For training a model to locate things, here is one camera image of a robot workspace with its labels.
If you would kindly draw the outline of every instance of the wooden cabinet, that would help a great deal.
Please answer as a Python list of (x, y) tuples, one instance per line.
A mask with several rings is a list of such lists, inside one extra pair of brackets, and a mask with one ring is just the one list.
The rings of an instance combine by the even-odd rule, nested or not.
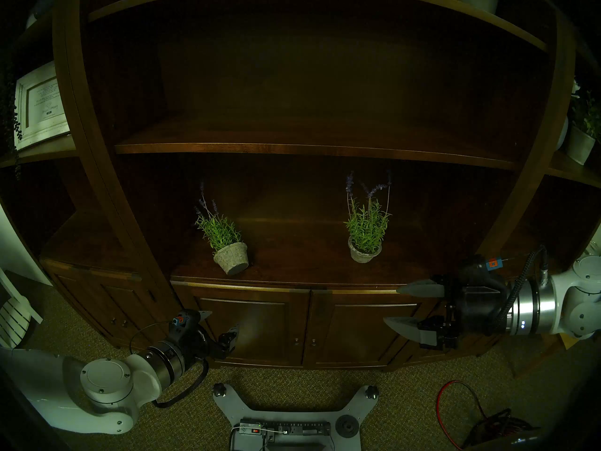
[[(55, 61), (72, 142), (21, 150), (19, 180), (8, 152), (0, 202), (57, 288), (116, 345), (171, 319), (175, 288), (187, 308), (213, 311), (211, 335), (240, 324), (225, 363), (391, 369), (480, 354), (495, 338), (438, 352), (395, 334), (385, 316), (426, 317), (436, 303), (394, 288), (453, 273), (476, 252), (515, 257), (502, 269), (514, 277), (540, 243), (563, 271), (601, 216), (599, 155), (581, 167), (555, 151), (574, 76), (595, 87), (599, 68), (576, 57), (554, 8), (517, 2), (537, 12), (474, 13), (454, 0), (55, 0), (54, 19), (16, 42), (13, 77)], [(158, 19), (169, 25), (140, 38)], [(355, 264), (344, 178), (355, 171), (371, 188), (387, 170), (382, 253)], [(200, 183), (248, 245), (251, 265), (233, 277), (191, 229)], [(558, 202), (566, 211), (546, 219)]]
[(301, 366), (309, 289), (172, 284), (185, 308), (213, 312), (203, 323), (214, 339), (239, 325), (235, 351), (219, 363)]
[[(58, 289), (79, 312), (113, 345), (128, 345), (141, 328), (157, 321), (170, 320), (135, 273), (77, 267), (68, 263), (41, 259)], [(168, 325), (145, 329), (133, 346), (145, 347), (161, 340)]]
[(435, 301), (384, 290), (314, 290), (306, 367), (385, 367), (408, 342), (384, 317), (427, 317)]

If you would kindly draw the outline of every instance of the carpet floor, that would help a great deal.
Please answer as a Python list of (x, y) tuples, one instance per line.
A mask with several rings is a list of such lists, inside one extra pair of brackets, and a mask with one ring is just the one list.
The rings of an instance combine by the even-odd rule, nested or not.
[[(41, 325), (32, 323), (22, 347), (85, 362), (127, 357), (125, 349), (112, 347), (54, 288), (8, 275), (44, 318)], [(171, 408), (144, 405), (138, 423), (126, 434), (57, 432), (73, 450), (225, 451), (230, 424), (213, 402), (214, 383), (231, 384), (253, 409), (289, 411), (337, 410), (360, 386), (373, 384), (380, 390), (380, 400), (361, 426), (363, 450), (453, 450), (435, 413), (438, 390), (452, 379), (469, 384), (488, 414), (510, 407), (514, 416), (533, 425), (553, 427), (601, 358), (601, 342), (579, 342), (556, 353), (535, 372), (514, 379), (513, 371), (542, 349), (540, 337), (511, 337), (479, 358), (415, 365), (390, 373), (222, 367), (211, 370), (200, 387)], [(195, 365), (159, 400), (175, 396), (199, 372), (200, 365)], [(471, 395), (460, 385), (445, 392), (440, 407), (449, 433), (459, 443), (480, 419)]]

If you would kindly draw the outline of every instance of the purple lavender flower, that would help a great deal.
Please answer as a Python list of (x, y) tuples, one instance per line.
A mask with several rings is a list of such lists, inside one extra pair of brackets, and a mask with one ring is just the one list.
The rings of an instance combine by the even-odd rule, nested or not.
[(353, 172), (346, 177), (346, 193), (350, 198), (353, 198)]
[(199, 199), (198, 199), (198, 203), (200, 204), (200, 206), (201, 206), (202, 208), (204, 208), (206, 211), (208, 211), (208, 208), (207, 208), (207, 203), (204, 201), (204, 199), (203, 199), (203, 198), (199, 198)]
[(367, 198), (372, 198), (373, 195), (378, 192), (381, 191), (382, 189), (386, 189), (388, 187), (387, 184), (378, 184), (376, 187), (374, 187), (370, 192), (367, 192)]

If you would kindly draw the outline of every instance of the picture frame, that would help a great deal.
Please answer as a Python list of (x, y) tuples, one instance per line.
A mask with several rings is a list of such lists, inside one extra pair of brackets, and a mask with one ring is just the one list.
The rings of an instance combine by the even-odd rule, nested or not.
[(14, 133), (14, 146), (17, 150), (69, 132), (54, 61), (17, 81), (14, 104), (22, 133), (20, 141), (17, 133)]

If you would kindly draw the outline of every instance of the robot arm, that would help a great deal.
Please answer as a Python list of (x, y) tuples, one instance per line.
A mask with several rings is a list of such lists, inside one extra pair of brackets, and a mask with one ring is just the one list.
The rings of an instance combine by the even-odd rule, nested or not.
[[(513, 285), (506, 284), (486, 269), (482, 256), (475, 256), (465, 262), (457, 278), (433, 277), (398, 289), (418, 297), (442, 297), (447, 301), (446, 316), (384, 321), (428, 349), (457, 348), (458, 337), (465, 333), (591, 336), (601, 329), (601, 257), (581, 258), (568, 271), (548, 277), (546, 251), (541, 250), (539, 281), (524, 277), (523, 284), (519, 278)], [(529, 263), (535, 256), (530, 255)]]
[[(53, 427), (79, 433), (122, 434), (138, 420), (147, 402), (169, 407), (198, 386), (208, 372), (206, 357), (226, 358), (238, 328), (213, 341), (200, 326), (210, 312), (182, 310), (170, 323), (166, 339), (124, 361), (101, 358), (88, 364), (40, 350), (1, 349), (0, 364)], [(184, 393), (165, 403), (156, 399), (196, 360), (203, 373)]]

